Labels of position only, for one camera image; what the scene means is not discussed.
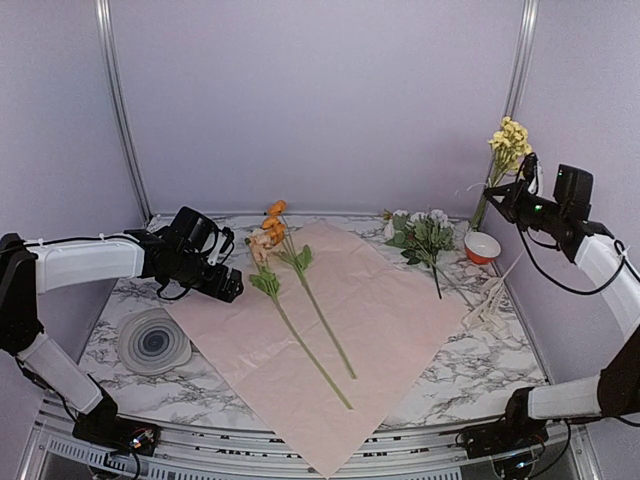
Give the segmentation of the yellow fake flower bunch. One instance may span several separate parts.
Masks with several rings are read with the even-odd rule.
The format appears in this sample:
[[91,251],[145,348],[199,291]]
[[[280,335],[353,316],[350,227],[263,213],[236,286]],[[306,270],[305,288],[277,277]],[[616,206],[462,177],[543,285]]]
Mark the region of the yellow fake flower bunch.
[[506,175],[515,174],[522,159],[533,152],[528,130],[510,116],[501,120],[500,128],[488,140],[492,161],[484,188],[496,187]]

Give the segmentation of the peach fake flower stem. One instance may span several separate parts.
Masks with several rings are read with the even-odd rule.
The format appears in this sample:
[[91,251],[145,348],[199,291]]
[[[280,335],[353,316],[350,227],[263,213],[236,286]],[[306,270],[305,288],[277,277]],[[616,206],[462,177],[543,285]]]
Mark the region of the peach fake flower stem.
[[255,267],[255,272],[249,275],[250,284],[269,298],[269,300],[275,307],[279,317],[284,322],[284,325],[286,326],[289,333],[293,336],[295,341],[301,347],[302,351],[311,361],[313,366],[317,369],[327,385],[331,388],[341,404],[348,411],[353,411],[354,406],[352,402],[347,398],[347,395],[342,391],[342,389],[333,379],[333,377],[319,360],[319,358],[314,354],[314,352],[309,347],[308,343],[303,338],[299,330],[294,326],[294,323],[286,312],[286,309],[281,302],[282,282],[280,281],[278,274],[275,272],[270,263],[270,258],[275,256],[270,255],[268,261],[266,263],[263,262],[264,251],[261,249],[257,242],[257,240],[260,238],[261,233],[262,230],[260,227],[259,229],[254,230],[248,237],[245,238],[245,244],[249,248],[251,260]]

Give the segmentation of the orange fake flower stem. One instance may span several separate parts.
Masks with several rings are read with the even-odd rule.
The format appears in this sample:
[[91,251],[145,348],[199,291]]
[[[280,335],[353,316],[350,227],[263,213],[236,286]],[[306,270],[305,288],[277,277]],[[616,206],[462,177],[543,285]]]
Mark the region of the orange fake flower stem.
[[296,248],[291,230],[284,218],[286,209],[287,203],[284,200],[277,200],[266,210],[265,219],[261,224],[262,233],[260,238],[257,240],[258,245],[264,251],[263,262],[266,263],[269,256],[274,255],[293,269],[302,288],[314,307],[322,326],[333,343],[333,346],[337,350],[348,375],[352,380],[356,380],[357,374],[343,346],[338,340],[338,337],[326,319],[307,280],[306,272],[313,262],[311,248],[307,244],[302,246],[300,249]]

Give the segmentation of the pink wrapping paper sheet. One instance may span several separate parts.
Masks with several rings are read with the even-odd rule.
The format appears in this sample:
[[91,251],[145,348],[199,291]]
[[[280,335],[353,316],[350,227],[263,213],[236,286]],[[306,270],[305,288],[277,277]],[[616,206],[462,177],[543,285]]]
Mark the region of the pink wrapping paper sheet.
[[296,274],[278,259],[281,302],[354,406],[348,411],[289,333],[269,298],[247,286],[232,303],[199,293],[168,311],[231,389],[323,477],[333,476],[406,396],[466,308],[438,297],[426,274],[402,269],[359,236],[323,221],[293,239],[308,244],[306,277],[344,347],[352,380]]

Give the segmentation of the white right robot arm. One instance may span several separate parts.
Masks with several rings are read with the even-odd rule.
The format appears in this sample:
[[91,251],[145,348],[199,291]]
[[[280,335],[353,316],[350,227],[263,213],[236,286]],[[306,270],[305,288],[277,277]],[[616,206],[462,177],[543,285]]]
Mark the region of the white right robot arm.
[[563,351],[569,351],[581,327],[598,327],[604,336],[615,337],[620,348],[592,376],[516,391],[507,417],[495,428],[496,440],[506,448],[529,437],[534,422],[599,420],[639,411],[639,270],[628,258],[627,244],[589,217],[592,174],[559,166],[550,200],[538,196],[538,185],[537,158],[529,155],[514,182],[488,189],[485,196],[516,227],[519,238],[531,230],[548,234],[556,260],[577,268],[592,282],[588,290],[576,289],[542,268],[536,270],[536,277],[562,291],[569,303],[546,316],[570,328],[562,339]]

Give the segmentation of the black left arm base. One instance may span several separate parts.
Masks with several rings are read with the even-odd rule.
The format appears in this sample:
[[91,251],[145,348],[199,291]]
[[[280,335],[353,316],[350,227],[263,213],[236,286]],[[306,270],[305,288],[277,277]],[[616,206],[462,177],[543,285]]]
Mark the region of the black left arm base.
[[115,401],[103,398],[88,414],[78,414],[72,435],[96,445],[152,456],[160,428],[152,423],[121,417]]

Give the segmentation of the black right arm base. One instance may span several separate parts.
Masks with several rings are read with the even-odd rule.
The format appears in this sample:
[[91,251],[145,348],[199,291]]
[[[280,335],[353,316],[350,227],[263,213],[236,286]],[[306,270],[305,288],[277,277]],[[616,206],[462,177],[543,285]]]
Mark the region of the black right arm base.
[[455,444],[465,450],[469,459],[475,459],[531,446],[538,437],[546,440],[547,421],[529,416],[531,391],[532,388],[516,390],[501,417],[463,428],[456,435]]

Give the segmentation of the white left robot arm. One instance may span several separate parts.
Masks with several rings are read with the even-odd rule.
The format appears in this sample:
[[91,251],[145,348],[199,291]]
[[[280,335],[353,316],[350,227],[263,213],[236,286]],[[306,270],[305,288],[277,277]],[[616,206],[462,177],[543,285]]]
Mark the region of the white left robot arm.
[[[287,216],[295,227],[317,219],[357,233],[394,264],[403,264],[397,249],[383,245],[381,214],[322,211],[293,207]],[[456,250],[438,261],[443,293],[461,299],[472,310],[483,303],[486,281],[494,282],[494,269],[479,267],[465,258],[462,236],[466,225],[455,227]],[[189,362],[165,374],[144,377],[130,373],[119,361],[117,329],[125,315],[166,306],[152,282],[123,280],[95,282],[55,290],[40,297],[38,313],[45,331],[80,362],[110,392],[123,413],[152,420],[231,429],[266,430],[259,417],[233,392],[196,350]],[[501,413],[512,390],[541,380],[541,371],[516,316],[509,296],[483,315],[473,327],[450,336],[429,366],[383,422],[383,429],[461,422]],[[12,387],[1,389],[8,400],[27,406],[27,393],[40,400],[44,392],[18,372],[13,360],[1,352]]]

